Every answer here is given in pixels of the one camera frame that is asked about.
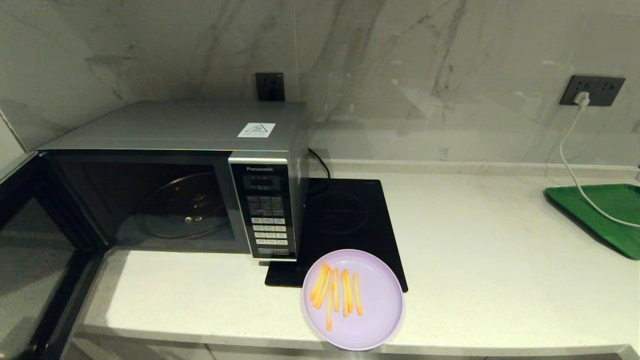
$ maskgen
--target panasonic logo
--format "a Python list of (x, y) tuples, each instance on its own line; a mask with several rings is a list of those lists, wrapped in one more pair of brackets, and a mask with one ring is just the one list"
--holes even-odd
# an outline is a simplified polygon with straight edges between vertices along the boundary
[(272, 167), (246, 167), (247, 171), (273, 171)]

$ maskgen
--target white power cord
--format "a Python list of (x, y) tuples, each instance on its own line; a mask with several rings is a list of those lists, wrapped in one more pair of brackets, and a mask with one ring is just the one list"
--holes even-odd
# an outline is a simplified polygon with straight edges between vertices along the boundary
[(564, 145), (564, 141), (569, 137), (569, 134), (571, 134), (571, 132), (573, 131), (573, 127), (575, 127), (575, 125), (578, 123), (578, 118), (580, 117), (580, 114), (584, 111), (584, 109), (587, 108), (587, 105), (589, 105), (589, 93), (585, 92), (585, 91), (579, 92), (578, 95), (575, 96), (574, 102), (576, 104), (578, 104), (578, 112), (575, 114), (575, 119), (573, 120), (573, 124), (571, 124), (571, 127), (566, 132), (566, 134), (564, 134), (564, 137), (560, 141), (560, 157), (562, 158), (562, 161), (563, 161), (564, 165), (566, 166), (566, 169), (569, 170), (569, 174), (571, 175), (571, 178), (573, 179), (573, 182), (575, 183), (575, 186), (578, 188), (578, 191), (580, 191), (580, 193), (582, 194), (582, 197), (584, 198), (584, 200), (587, 200), (587, 202), (591, 206), (593, 206), (593, 208), (596, 209), (600, 214), (602, 214), (602, 216), (604, 216), (605, 218), (608, 218), (611, 221), (615, 221), (615, 222), (617, 222), (619, 224), (632, 226), (632, 227), (640, 227), (639, 224), (633, 224), (631, 222), (626, 222), (626, 221), (622, 221), (622, 220), (619, 220), (617, 218), (614, 218), (611, 215), (609, 215), (609, 214), (605, 213), (604, 211), (602, 211), (602, 209), (600, 209), (596, 204), (594, 204), (593, 201), (591, 201), (591, 199), (589, 199), (587, 194), (584, 193), (584, 191), (582, 190), (582, 187), (578, 183), (578, 179), (575, 178), (575, 174), (573, 174), (573, 171), (571, 170), (571, 167), (569, 166), (569, 163), (566, 162), (566, 159), (564, 158), (564, 154), (563, 154), (563, 151), (562, 151), (562, 148), (563, 148), (563, 145)]

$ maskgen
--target white countertop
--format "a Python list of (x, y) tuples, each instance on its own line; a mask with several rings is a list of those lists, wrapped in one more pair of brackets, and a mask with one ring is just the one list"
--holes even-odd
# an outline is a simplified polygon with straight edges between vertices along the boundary
[[(376, 351), (535, 356), (632, 345), (637, 353), (640, 262), (596, 242), (546, 202), (543, 189), (572, 185), (569, 178), (334, 176), (382, 181), (409, 286), (399, 331)], [(305, 323), (300, 289), (265, 286), (266, 272), (249, 255), (119, 250), (106, 261), (78, 333), (331, 348)]]

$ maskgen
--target french fry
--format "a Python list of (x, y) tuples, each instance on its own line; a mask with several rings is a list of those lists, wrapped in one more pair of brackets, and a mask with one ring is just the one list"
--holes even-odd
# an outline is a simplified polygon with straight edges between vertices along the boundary
[(349, 306), (349, 314), (353, 312), (353, 289), (351, 287), (351, 277), (349, 276), (349, 270), (344, 269), (345, 276), (347, 279), (347, 305)]
[(329, 286), (329, 292), (326, 294), (326, 330), (331, 331), (331, 303), (333, 298), (333, 286)]
[(324, 278), (324, 284), (322, 286), (322, 291), (316, 295), (314, 298), (314, 307), (319, 309), (322, 306), (324, 301), (324, 296), (326, 295), (327, 290), (329, 290), (329, 284), (331, 283), (332, 271), (331, 268), (328, 268), (326, 272), (326, 277)]
[(353, 293), (356, 297), (356, 311), (358, 316), (362, 316), (362, 304), (360, 303), (360, 285), (359, 285), (358, 273), (353, 273)]
[(342, 271), (342, 299), (344, 301), (344, 310), (342, 312), (344, 317), (349, 316), (349, 296), (347, 295), (347, 277), (346, 272)]
[(333, 269), (333, 311), (340, 311), (340, 299), (338, 294), (338, 268)]
[(316, 297), (317, 292), (319, 292), (322, 289), (322, 285), (324, 284), (324, 278), (326, 277), (326, 270), (328, 268), (329, 268), (329, 265), (327, 265), (326, 263), (322, 264), (322, 269), (320, 269), (320, 274), (318, 274), (316, 283), (314, 284), (314, 287), (311, 289), (311, 295), (309, 295), (309, 300), (313, 301), (314, 298)]

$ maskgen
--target lavender plastic plate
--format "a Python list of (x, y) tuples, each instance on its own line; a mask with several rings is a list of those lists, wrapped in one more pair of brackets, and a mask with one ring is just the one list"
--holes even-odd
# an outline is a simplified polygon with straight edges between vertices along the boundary
[[(332, 269), (358, 272), (362, 316), (353, 312), (343, 316), (344, 299), (339, 282), (340, 311), (332, 310), (332, 331), (326, 330), (326, 299), (320, 309), (313, 307), (309, 296), (317, 276), (326, 262)], [(382, 345), (393, 335), (403, 316), (404, 304), (400, 283), (393, 271), (368, 252), (345, 249), (330, 252), (318, 259), (307, 272), (302, 285), (303, 312), (313, 329), (331, 344), (345, 350), (363, 351)]]

